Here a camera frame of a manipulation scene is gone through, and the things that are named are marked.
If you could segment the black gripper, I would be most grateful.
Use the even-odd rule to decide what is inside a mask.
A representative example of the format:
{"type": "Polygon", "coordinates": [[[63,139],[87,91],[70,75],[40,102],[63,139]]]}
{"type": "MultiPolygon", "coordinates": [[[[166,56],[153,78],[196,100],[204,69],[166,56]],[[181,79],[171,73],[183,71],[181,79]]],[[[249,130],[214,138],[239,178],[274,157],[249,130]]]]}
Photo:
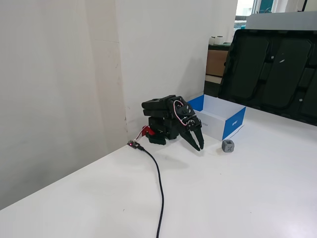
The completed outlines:
{"type": "Polygon", "coordinates": [[[179,135],[185,139],[193,148],[200,151],[204,148],[204,138],[202,134],[202,123],[196,117],[193,108],[181,96],[172,95],[168,99],[168,108],[171,111],[171,116],[176,119],[176,122],[187,130],[180,130],[179,135]],[[199,146],[196,144],[191,132],[194,132],[198,140],[199,146]]]}

